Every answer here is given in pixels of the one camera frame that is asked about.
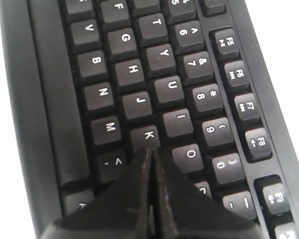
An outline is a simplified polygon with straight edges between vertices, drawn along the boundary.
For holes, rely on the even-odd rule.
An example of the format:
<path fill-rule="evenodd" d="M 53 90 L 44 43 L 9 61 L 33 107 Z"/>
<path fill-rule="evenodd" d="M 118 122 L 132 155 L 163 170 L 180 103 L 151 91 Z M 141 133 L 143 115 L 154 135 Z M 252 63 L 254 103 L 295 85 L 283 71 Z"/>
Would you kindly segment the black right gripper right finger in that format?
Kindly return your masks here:
<path fill-rule="evenodd" d="M 169 151 L 152 152 L 154 218 L 158 239 L 261 239 L 260 226 L 203 195 Z"/>

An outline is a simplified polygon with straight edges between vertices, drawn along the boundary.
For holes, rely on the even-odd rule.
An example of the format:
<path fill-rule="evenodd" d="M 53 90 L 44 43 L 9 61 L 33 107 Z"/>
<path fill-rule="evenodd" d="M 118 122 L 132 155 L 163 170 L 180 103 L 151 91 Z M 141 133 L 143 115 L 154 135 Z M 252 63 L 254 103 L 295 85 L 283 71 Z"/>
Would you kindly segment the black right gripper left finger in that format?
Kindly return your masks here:
<path fill-rule="evenodd" d="M 52 222 L 43 239 L 148 239 L 152 150 L 137 152 L 97 199 Z"/>

